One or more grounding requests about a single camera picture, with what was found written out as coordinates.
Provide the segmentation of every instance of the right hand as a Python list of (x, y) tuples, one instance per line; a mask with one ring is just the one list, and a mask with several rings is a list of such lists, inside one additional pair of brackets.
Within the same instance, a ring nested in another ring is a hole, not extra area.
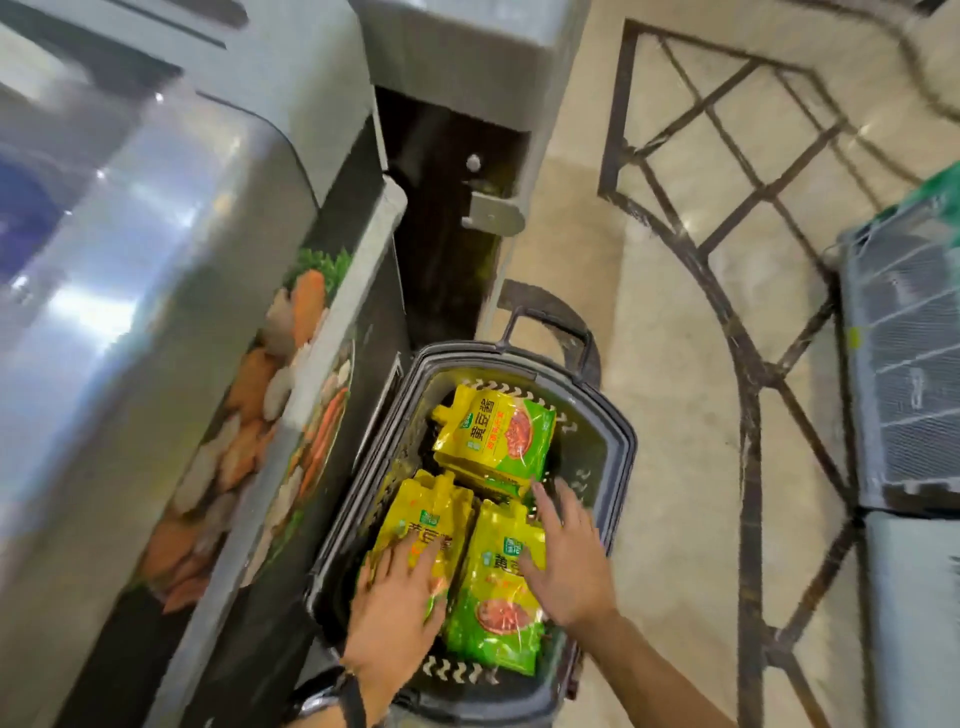
[(547, 616), (582, 642), (593, 624), (617, 614), (613, 576), (590, 513), (562, 478), (555, 482), (563, 522), (543, 486), (533, 484), (546, 534), (546, 570), (540, 570), (524, 548), (520, 572)]

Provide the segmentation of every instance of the basket handle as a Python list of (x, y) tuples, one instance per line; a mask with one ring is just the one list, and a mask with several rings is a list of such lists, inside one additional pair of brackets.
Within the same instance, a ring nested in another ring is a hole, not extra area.
[(547, 326), (558, 328), (563, 333), (567, 333), (573, 338), (580, 341), (583, 345), (583, 351), (580, 354), (580, 361), (577, 362), (577, 368), (573, 372), (573, 377), (578, 381), (583, 379), (584, 376), (584, 367), (587, 366), (587, 361), (589, 359), (590, 352), (592, 351), (594, 345), (593, 334), (589, 329), (582, 329), (571, 326), (566, 321), (561, 319), (558, 316), (554, 316), (552, 313), (547, 313), (546, 311), (541, 311), (538, 308), (528, 308), (525, 305), (517, 306), (513, 312), (510, 314), (510, 321), (507, 322), (507, 327), (503, 329), (502, 338), (496, 343), (496, 347), (501, 351), (507, 349), (516, 349), (510, 345), (510, 337), (514, 333), (514, 327), (516, 322), (520, 319), (521, 316), (526, 316), (528, 319), (533, 319), (534, 321), (539, 321), (541, 324), (546, 324)]

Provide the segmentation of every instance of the packaged food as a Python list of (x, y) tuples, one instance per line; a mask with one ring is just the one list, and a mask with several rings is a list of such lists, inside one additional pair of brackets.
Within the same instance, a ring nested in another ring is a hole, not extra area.
[(543, 610), (520, 575), (516, 559), (524, 546), (534, 563), (544, 568), (543, 529), (527, 522), (526, 506), (485, 500), (444, 639), (465, 659), (533, 675), (543, 635)]
[(375, 564), (385, 548), (414, 529), (420, 537), (410, 554), (412, 568), (427, 545), (434, 539), (444, 539), (444, 547), (431, 571), (433, 597), (436, 598), (449, 589), (460, 566), (473, 512), (473, 492), (454, 485), (453, 473), (447, 471), (434, 477), (427, 471), (417, 471), (414, 477), (400, 483), (394, 503), (377, 534), (371, 558)]
[(461, 384), (432, 417), (442, 426), (434, 457), (472, 485), (523, 497), (543, 476), (556, 413), (542, 404)]

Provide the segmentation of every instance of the green snack bag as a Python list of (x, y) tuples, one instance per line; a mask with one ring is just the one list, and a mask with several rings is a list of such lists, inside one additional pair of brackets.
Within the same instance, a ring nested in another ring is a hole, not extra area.
[(542, 404), (461, 384), (432, 417), (443, 426), (434, 457), (470, 484), (523, 498), (543, 476), (557, 416)]
[(532, 676), (540, 654), (543, 610), (516, 562), (524, 546), (542, 569), (546, 563), (543, 529), (527, 522), (526, 506), (485, 500), (444, 640), (465, 659)]

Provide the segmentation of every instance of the marble floor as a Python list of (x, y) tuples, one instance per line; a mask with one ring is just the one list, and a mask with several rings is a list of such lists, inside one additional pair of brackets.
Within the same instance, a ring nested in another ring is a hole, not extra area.
[[(503, 255), (501, 305), (589, 327), (639, 437), (623, 611), (743, 728), (875, 723), (832, 264), (960, 158), (960, 2), (909, 4), (593, 0)], [(588, 664), (559, 725), (629, 721)]]

